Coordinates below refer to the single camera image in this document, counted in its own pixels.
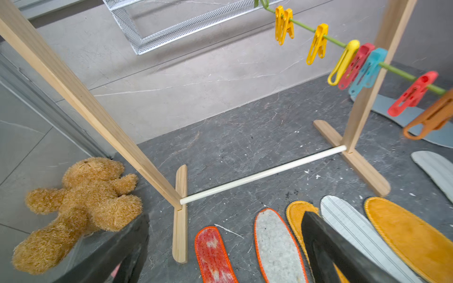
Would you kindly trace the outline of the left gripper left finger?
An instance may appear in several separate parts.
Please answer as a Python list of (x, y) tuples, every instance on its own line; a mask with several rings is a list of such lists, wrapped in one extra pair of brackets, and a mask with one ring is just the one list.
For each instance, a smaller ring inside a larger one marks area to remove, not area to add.
[(140, 214), (58, 283), (103, 283), (119, 267), (115, 283), (136, 283), (147, 259), (149, 217)]

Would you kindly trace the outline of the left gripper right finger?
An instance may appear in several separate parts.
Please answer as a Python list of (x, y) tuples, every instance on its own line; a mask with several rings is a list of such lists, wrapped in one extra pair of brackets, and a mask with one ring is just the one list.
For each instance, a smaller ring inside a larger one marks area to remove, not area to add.
[(302, 234), (315, 282), (338, 283), (336, 270), (350, 283), (397, 282), (314, 212), (304, 214)]

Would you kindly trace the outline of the white striped insole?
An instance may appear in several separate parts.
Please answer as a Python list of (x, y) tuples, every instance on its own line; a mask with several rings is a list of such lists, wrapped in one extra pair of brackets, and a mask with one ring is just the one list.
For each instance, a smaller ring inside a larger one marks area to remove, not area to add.
[(411, 153), (411, 159), (432, 179), (450, 202), (453, 202), (453, 163), (429, 151)]
[(373, 225), (345, 200), (327, 195), (322, 198), (323, 219), (357, 250), (400, 283), (422, 280), (385, 243)]

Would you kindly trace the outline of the orange fuzzy insole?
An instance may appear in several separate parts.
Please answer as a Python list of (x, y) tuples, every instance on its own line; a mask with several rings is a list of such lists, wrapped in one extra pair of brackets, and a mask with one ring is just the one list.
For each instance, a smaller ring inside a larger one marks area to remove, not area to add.
[(429, 283), (453, 281), (453, 242), (403, 207), (379, 197), (365, 201), (366, 215), (400, 259)]

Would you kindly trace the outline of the green clip hanger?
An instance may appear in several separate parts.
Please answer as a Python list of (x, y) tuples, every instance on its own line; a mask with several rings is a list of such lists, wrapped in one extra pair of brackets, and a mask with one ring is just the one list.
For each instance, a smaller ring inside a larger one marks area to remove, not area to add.
[(368, 83), (372, 87), (375, 84), (371, 79), (372, 75), (378, 75), (383, 68), (414, 83), (421, 82), (415, 76), (385, 63), (385, 56), (388, 55), (387, 50), (376, 48), (372, 44), (361, 46), (358, 40), (352, 40), (346, 44), (327, 34), (329, 29), (327, 24), (320, 24), (317, 28), (311, 28), (294, 20), (291, 9), (285, 10), (282, 6), (271, 9), (269, 4), (268, 1), (254, 1), (255, 8), (264, 8), (276, 15), (276, 40), (280, 45), (283, 45), (286, 34), (289, 34), (291, 38), (294, 37), (295, 25), (315, 34), (307, 56), (308, 65), (311, 65), (317, 56), (323, 58), (326, 55), (327, 42), (343, 48), (343, 54), (328, 78), (328, 83), (331, 86), (339, 86), (344, 89), (356, 81), (358, 75), (362, 73), (359, 82)]

